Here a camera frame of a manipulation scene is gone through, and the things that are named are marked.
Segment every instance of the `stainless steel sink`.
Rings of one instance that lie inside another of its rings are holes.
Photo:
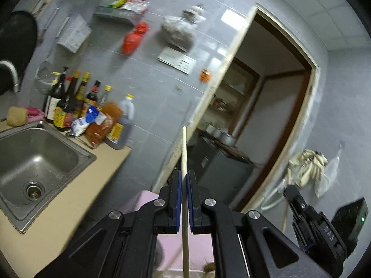
[[[25,233],[48,203],[95,159],[43,121],[0,133],[0,208]]]

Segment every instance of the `ceiling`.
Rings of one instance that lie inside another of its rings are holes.
[[[346,0],[287,0],[329,51],[371,47],[371,39]]]

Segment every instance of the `metal screw head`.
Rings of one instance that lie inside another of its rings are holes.
[[[258,219],[260,217],[260,213],[256,210],[249,211],[248,215],[249,215],[249,218],[252,218],[252,219]]]
[[[153,204],[156,206],[156,207],[162,207],[165,205],[165,201],[162,200],[162,199],[157,199],[157,200],[154,200],[153,201]]]
[[[109,213],[109,218],[110,219],[119,219],[121,217],[121,212],[120,211],[111,211]]]
[[[207,206],[215,206],[215,204],[216,204],[216,200],[214,200],[214,199],[206,199],[205,200],[205,205],[207,205]]]

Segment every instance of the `faucet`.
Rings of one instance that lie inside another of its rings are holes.
[[[12,79],[13,79],[13,92],[14,93],[19,92],[20,86],[19,86],[18,73],[13,63],[7,60],[2,60],[0,61],[0,66],[5,66],[10,71],[12,75]]]

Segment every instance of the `kitchen counter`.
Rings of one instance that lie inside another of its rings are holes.
[[[0,132],[10,128],[0,123]],[[72,140],[87,149],[77,140]],[[41,212],[25,234],[0,211],[0,250],[19,278],[34,277],[68,244],[85,213],[131,151],[102,143],[91,152],[97,159],[73,179]]]

